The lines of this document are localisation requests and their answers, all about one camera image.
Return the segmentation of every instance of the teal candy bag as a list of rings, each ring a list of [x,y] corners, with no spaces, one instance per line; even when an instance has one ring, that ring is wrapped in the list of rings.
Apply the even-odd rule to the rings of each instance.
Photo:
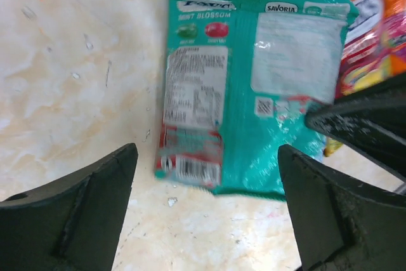
[[[284,200],[278,148],[321,158],[304,115],[333,101],[357,15],[350,0],[169,0],[156,177]]]

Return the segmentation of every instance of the qr code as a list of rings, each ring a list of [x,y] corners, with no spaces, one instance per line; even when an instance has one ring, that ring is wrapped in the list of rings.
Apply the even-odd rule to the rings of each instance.
[[[255,114],[259,117],[273,117],[273,100],[257,96],[255,99]]]
[[[220,184],[220,165],[179,157],[176,160],[176,177],[183,181],[216,186]]]

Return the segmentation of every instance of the white marble countertop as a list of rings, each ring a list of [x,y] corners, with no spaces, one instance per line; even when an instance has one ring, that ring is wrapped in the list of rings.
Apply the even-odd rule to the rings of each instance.
[[[135,142],[113,270],[300,265],[285,203],[154,179],[167,0],[0,2],[0,200]],[[388,190],[400,184],[348,148],[325,162]]]

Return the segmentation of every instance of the snack package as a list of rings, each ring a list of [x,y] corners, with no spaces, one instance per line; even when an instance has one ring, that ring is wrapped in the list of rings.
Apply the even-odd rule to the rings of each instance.
[[[391,73],[406,71],[406,0],[385,0],[386,39],[391,51]]]
[[[350,0],[169,0],[156,177],[283,200],[278,148],[321,157],[304,115],[332,103],[357,14]]]
[[[383,42],[383,0],[352,0],[359,16],[348,28],[341,59],[336,98],[379,83],[391,75],[389,50]],[[327,139],[324,156],[342,144]]]

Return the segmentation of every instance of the barcode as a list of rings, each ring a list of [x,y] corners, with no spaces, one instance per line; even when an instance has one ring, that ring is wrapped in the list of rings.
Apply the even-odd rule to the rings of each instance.
[[[262,117],[273,117],[273,100],[257,96],[255,99],[255,114]]]
[[[199,50],[200,50],[199,47],[183,47],[182,49],[178,48],[175,52],[186,53],[187,51],[198,52]]]
[[[219,185],[220,165],[180,157],[176,160],[176,177],[183,181]]]
[[[165,120],[171,122],[186,123],[186,112],[176,110],[165,110]]]

